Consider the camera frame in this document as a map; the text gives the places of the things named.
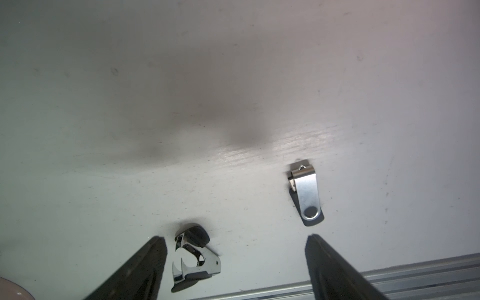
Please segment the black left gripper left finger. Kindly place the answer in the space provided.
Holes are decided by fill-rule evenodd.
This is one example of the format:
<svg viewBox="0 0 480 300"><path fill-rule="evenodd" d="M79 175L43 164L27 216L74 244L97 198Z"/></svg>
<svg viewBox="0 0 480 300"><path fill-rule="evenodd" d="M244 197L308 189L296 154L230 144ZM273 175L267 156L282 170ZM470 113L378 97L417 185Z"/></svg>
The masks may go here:
<svg viewBox="0 0 480 300"><path fill-rule="evenodd" d="M152 237L88 300L155 300L158 298L168 250L163 237Z"/></svg>

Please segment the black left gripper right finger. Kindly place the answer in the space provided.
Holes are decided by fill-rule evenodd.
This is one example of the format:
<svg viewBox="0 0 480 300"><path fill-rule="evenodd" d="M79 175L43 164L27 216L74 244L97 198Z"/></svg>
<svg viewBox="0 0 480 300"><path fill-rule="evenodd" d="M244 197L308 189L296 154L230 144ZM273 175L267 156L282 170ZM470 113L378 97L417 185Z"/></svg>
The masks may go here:
<svg viewBox="0 0 480 300"><path fill-rule="evenodd" d="M317 300L387 300L321 236L307 238L305 255Z"/></svg>

